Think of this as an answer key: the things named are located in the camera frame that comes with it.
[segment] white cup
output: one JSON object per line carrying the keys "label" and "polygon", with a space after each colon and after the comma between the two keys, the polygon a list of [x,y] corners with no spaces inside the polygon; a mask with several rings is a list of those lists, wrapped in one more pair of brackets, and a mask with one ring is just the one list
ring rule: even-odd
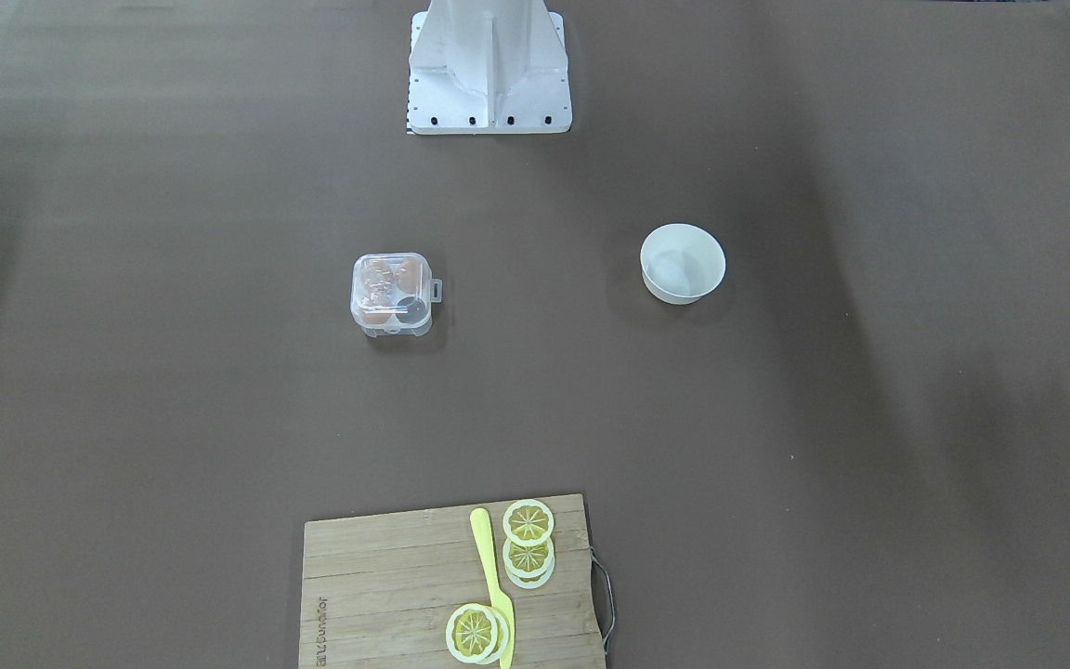
{"label": "white cup", "polygon": [[670,305],[689,305],[725,278],[725,250],[713,234],[686,223],[672,223],[642,242],[642,283]]}

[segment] brown tabletop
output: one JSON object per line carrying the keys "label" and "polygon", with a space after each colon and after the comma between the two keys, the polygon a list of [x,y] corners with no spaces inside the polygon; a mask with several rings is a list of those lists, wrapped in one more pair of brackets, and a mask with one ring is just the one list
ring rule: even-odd
{"label": "brown tabletop", "polygon": [[572,491],[615,668],[1070,666],[1070,0],[556,1],[494,138],[422,9],[0,3],[0,666],[294,666],[307,520]]}

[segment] yellow knife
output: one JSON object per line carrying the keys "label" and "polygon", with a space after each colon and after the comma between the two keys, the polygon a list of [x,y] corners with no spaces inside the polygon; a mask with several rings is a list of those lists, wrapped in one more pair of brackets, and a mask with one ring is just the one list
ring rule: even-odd
{"label": "yellow knife", "polygon": [[476,543],[476,554],[482,559],[482,568],[485,571],[485,586],[489,588],[489,606],[501,610],[506,623],[510,626],[510,638],[506,640],[506,651],[502,652],[502,657],[498,660],[501,669],[510,669],[510,660],[515,656],[515,605],[502,588],[498,586],[498,560],[493,552],[493,526],[489,524],[489,512],[484,508],[474,508],[468,515],[468,520],[473,528],[473,542]]}

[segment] white metal stand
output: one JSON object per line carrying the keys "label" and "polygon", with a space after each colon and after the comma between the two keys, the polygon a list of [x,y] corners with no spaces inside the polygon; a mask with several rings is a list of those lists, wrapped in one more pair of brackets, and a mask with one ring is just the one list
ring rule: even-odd
{"label": "white metal stand", "polygon": [[572,126],[564,18],[544,0],[432,0],[412,18],[407,128],[522,135]]}

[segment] knife handle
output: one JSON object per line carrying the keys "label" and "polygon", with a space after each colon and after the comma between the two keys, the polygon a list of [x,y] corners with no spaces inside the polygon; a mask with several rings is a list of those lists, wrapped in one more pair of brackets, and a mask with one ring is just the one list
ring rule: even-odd
{"label": "knife handle", "polygon": [[489,523],[489,512],[480,507],[474,508],[468,515],[468,521],[473,528],[476,554],[482,559],[482,568],[485,571],[485,584],[489,588],[489,593],[493,594],[501,588],[498,586],[498,559],[493,552],[493,526]]}

